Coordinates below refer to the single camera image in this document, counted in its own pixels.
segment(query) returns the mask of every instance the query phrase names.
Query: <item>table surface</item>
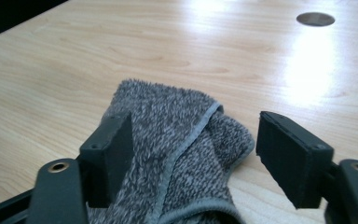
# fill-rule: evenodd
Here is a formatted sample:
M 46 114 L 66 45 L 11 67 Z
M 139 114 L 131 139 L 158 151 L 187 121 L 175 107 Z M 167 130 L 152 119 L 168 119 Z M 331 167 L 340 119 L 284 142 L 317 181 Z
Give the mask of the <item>table surface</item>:
M 296 21 L 310 11 L 336 22 Z M 358 1 L 71 0 L 0 34 L 0 202 L 76 157 L 126 78 L 204 91 L 254 138 L 283 114 L 358 160 Z M 248 223 L 324 222 L 255 152 L 228 184 Z

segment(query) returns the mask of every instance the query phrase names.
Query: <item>wooden table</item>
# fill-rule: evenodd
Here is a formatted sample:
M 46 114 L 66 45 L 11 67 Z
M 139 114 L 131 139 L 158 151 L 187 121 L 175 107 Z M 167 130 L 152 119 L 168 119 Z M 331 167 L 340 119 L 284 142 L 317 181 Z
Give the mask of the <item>wooden table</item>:
M 261 110 L 283 114 L 358 159 L 358 1 L 72 0 L 0 34 L 0 202 L 74 158 L 126 78 L 204 91 L 255 138 Z M 248 223 L 324 222 L 254 152 L 229 186 Z

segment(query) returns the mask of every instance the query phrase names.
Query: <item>wood grain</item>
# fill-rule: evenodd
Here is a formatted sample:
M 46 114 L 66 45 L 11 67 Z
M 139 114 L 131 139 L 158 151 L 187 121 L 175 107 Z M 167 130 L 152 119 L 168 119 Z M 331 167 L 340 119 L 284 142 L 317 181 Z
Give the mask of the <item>wood grain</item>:
M 336 22 L 296 21 L 309 11 Z M 358 1 L 72 0 L 0 34 L 0 202 L 74 158 L 125 78 L 204 91 L 255 138 L 281 113 L 358 159 Z M 254 153 L 229 186 L 248 223 L 324 222 Z

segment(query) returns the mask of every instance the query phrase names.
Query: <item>towel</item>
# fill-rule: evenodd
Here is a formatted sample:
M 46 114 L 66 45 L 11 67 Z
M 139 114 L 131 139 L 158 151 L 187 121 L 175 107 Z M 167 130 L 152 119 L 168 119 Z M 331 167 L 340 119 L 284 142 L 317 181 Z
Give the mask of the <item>towel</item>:
M 124 80 L 103 115 L 131 112 L 134 158 L 117 199 L 90 223 L 244 223 L 228 179 L 254 139 L 210 96 Z

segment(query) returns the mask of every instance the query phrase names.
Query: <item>dark floor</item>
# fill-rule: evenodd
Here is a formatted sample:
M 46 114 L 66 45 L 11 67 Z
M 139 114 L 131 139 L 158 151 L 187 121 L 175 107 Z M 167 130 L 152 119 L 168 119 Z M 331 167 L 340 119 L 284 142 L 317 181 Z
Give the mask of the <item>dark floor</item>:
M 0 0 L 0 33 L 67 0 Z

